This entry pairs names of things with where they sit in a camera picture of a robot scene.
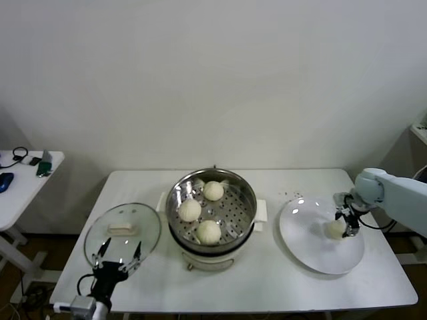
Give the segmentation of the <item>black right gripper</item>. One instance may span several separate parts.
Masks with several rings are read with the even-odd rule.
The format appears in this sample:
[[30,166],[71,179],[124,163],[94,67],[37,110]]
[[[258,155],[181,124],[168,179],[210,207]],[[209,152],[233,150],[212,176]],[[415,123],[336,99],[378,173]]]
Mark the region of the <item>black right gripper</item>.
[[335,213],[335,220],[338,221],[343,219],[346,222],[342,238],[355,237],[357,236],[360,226],[357,215],[352,211],[352,207],[349,205],[343,205],[341,208],[337,208]]

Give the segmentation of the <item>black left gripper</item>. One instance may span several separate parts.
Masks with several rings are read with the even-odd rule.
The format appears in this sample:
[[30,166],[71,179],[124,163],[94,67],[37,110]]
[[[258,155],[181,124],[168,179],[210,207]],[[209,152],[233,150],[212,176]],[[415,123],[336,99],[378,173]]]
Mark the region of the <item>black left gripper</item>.
[[109,301],[113,294],[115,286],[127,280],[129,277],[128,272],[134,272],[141,264],[141,241],[138,243],[133,259],[127,263],[118,263],[106,261],[103,263],[103,257],[111,242],[109,237],[105,240],[97,253],[91,254],[91,265],[93,267],[93,275],[95,277],[95,285],[91,290],[90,295],[97,301]]

